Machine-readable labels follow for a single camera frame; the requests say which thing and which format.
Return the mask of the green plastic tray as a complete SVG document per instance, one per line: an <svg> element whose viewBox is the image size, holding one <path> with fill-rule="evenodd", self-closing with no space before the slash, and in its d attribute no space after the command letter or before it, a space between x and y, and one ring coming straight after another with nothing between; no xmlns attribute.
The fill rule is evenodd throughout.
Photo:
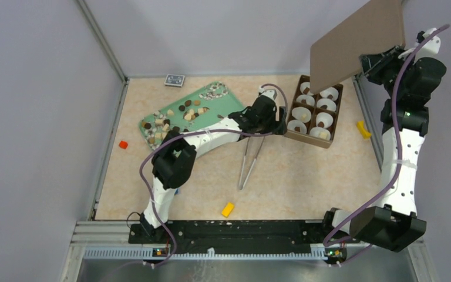
<svg viewBox="0 0 451 282"><path fill-rule="evenodd" d="M171 130L200 130L244 108L225 83L214 81L147 115L138 127L149 148L155 150Z"/></svg>

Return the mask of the brown chocolate box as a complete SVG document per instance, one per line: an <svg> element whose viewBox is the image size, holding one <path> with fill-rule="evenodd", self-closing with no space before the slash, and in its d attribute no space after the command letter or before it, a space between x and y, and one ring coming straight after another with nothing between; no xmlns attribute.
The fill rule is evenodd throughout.
<svg viewBox="0 0 451 282"><path fill-rule="evenodd" d="M334 101L337 105L336 112L331 112L325 109L317 108L316 103L319 99L322 97L319 93L315 93L314 96L308 96L308 95L302 95L299 91L299 86L302 82L310 82L310 77L307 75L300 76L297 84L297 89L294 94L294 98L292 100L290 111L288 112L288 120L287 120L287 132L285 134L285 137L296 140L302 143L311 144L314 146L318 146L324 149L329 148L334 140L336 126L338 123L338 117L339 117L339 111L341 108L341 102L342 102L342 94L343 94L343 85L337 84L331 87L335 87L339 91L339 98ZM305 107L308 108L312 112L312 118L308 123L302 123L299 120L294 119L291 116L291 111L295 107ZM309 135L309 131L315 126L315 117L318 113L325 112L329 113L334 118L334 123L331 127L328 128L328 130L331 132L331 140L323 140L319 138L315 138Z"/></svg>

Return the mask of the tan box lid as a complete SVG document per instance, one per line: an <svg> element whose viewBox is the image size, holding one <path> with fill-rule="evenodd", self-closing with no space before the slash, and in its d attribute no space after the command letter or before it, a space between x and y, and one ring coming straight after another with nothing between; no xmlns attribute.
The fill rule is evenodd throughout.
<svg viewBox="0 0 451 282"><path fill-rule="evenodd" d="M312 44L310 84L321 91L362 72L359 57L405 46L402 2L369 1Z"/></svg>

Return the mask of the metal tweezers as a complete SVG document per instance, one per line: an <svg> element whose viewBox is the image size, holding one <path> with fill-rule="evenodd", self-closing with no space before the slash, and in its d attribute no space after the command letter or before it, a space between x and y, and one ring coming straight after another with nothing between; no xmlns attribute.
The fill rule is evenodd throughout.
<svg viewBox="0 0 451 282"><path fill-rule="evenodd" d="M245 150L243 153L243 159L242 159L242 163L241 163L241 169L240 169L240 178L238 180L238 189L239 190L244 190L244 188L246 187L251 174L255 168L256 162L258 160L258 157L260 155L260 152L262 150L262 147L264 145L265 142L265 138L263 137L258 146L256 147L256 150L253 152L253 139L249 138L247 140L246 146L245 146Z"/></svg>

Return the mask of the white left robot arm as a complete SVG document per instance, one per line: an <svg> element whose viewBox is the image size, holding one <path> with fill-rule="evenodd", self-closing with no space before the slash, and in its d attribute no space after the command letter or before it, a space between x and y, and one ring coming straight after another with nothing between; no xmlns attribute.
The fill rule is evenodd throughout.
<svg viewBox="0 0 451 282"><path fill-rule="evenodd" d="M140 214L143 236L151 243L164 237L170 206L176 190L185 184L195 161L204 154L229 143L250 137L284 135L287 131L287 111L276 103L284 91L273 83L259 87L258 96L251 106L232 112L219 122L203 129L180 133L170 131L160 146L140 165L139 173L150 199Z"/></svg>

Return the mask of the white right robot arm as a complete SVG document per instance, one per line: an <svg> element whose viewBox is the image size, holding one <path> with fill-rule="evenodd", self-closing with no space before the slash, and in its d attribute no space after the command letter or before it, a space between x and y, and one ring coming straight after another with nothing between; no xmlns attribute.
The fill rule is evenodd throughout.
<svg viewBox="0 0 451 282"><path fill-rule="evenodd" d="M345 233L343 242L355 239L399 252L424 235L427 223L418 218L415 179L429 128L427 103L447 71L435 58L441 31L419 32L413 48L360 56L364 77L389 94L381 111L382 188L351 214L330 211L332 219L321 226L325 247L338 244Z"/></svg>

